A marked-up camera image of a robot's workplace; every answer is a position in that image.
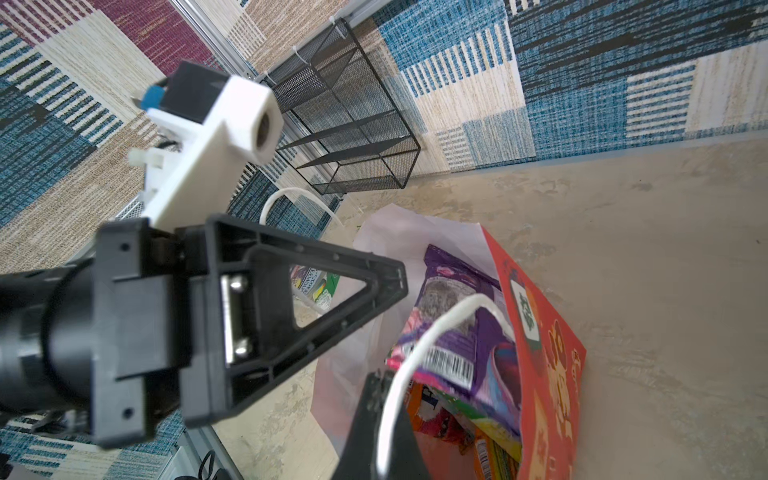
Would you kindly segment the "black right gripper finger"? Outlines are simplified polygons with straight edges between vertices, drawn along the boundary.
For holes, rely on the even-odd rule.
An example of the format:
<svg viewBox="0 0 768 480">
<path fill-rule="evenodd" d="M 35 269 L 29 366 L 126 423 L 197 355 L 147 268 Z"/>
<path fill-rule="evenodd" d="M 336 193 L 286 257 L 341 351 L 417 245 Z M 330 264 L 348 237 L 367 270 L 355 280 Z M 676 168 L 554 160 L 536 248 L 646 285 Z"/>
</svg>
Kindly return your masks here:
<svg viewBox="0 0 768 480">
<path fill-rule="evenodd" d="M 352 421 L 347 442 L 332 479 L 380 479 L 376 471 L 378 430 L 394 373 L 370 373 Z M 385 479 L 430 479 L 407 413 L 394 425 L 390 469 Z"/>
</svg>

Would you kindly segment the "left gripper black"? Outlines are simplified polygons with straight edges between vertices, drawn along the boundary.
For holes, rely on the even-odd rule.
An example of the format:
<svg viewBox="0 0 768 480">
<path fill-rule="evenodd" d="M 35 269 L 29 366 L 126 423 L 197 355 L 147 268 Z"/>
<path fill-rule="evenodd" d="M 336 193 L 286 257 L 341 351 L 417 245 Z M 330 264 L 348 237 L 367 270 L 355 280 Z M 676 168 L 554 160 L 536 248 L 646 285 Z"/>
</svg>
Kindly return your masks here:
<svg viewBox="0 0 768 480">
<path fill-rule="evenodd" d="M 242 413 L 408 293 L 399 260 L 223 214 L 173 233 L 139 219 L 107 223 L 95 247 L 93 257 L 42 275 L 49 291 L 41 363 L 56 395 L 51 407 L 86 410 L 103 448 L 153 438 L 178 405 L 181 367 L 185 424 L 211 425 Z M 295 266 L 350 279 L 353 293 L 299 326 Z"/>
</svg>

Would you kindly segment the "red paper gift bag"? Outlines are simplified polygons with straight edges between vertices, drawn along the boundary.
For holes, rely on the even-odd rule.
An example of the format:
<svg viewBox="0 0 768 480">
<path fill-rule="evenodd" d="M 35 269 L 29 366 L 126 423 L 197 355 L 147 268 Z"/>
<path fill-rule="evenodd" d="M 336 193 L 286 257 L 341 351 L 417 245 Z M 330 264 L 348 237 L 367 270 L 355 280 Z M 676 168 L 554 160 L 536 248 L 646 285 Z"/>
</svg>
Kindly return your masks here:
<svg viewBox="0 0 768 480">
<path fill-rule="evenodd" d="M 401 261 L 408 293 L 373 322 L 353 333 L 318 362 L 312 412 L 333 443 L 339 459 L 349 436 L 366 377 L 391 371 L 392 383 L 378 430 L 375 466 L 380 479 L 390 469 L 394 425 L 405 397 L 431 346 L 476 310 L 487 309 L 504 333 L 514 338 L 521 375 L 520 436 L 512 438 L 469 409 L 432 388 L 453 409 L 497 443 L 518 463 L 515 479 L 568 479 L 573 474 L 579 428 L 580 383 L 586 350 L 541 290 L 491 234 L 478 224 L 416 214 L 389 205 L 372 214 L 358 230 L 344 228 L 344 244 Z M 418 340 L 397 370 L 387 366 L 422 283 L 424 255 L 430 245 L 454 255 L 497 280 L 506 304 L 474 294 L 459 301 Z"/>
</svg>

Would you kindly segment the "purple snack bag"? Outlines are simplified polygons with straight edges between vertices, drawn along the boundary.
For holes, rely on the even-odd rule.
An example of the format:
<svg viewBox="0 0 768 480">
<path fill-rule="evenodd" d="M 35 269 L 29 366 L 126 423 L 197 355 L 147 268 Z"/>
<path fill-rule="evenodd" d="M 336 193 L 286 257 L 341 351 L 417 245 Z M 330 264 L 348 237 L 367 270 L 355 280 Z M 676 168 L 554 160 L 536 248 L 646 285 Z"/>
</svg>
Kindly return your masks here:
<svg viewBox="0 0 768 480">
<path fill-rule="evenodd" d="M 506 313 L 499 282 L 435 245 L 427 247 L 426 266 L 415 305 L 390 350 L 393 370 L 411 354 L 435 320 L 459 301 L 483 294 Z M 430 347 L 413 379 L 469 409 L 512 438 L 520 436 L 522 388 L 514 338 L 504 333 L 485 308 L 445 332 Z"/>
</svg>

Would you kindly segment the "orange snack bag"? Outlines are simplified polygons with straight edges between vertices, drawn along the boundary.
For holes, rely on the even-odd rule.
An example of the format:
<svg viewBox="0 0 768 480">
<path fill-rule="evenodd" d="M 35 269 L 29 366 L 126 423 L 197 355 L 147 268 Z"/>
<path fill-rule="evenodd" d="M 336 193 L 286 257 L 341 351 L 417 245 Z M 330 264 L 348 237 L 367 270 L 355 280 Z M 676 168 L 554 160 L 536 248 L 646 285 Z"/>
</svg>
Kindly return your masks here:
<svg viewBox="0 0 768 480">
<path fill-rule="evenodd" d="M 515 479 L 518 463 L 429 387 L 412 382 L 405 407 L 434 479 Z"/>
</svg>

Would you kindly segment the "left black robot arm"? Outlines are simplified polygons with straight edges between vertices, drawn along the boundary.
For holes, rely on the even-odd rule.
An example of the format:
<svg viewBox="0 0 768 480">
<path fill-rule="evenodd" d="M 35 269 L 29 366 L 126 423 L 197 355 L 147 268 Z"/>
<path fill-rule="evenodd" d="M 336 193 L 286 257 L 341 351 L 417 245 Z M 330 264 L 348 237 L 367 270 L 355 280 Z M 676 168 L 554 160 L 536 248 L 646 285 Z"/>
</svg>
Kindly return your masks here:
<svg viewBox="0 0 768 480">
<path fill-rule="evenodd" d="M 95 253 L 1 278 L 1 417 L 73 412 L 106 449 L 233 418 L 403 300 L 402 262 L 225 214 L 108 222 Z"/>
</svg>

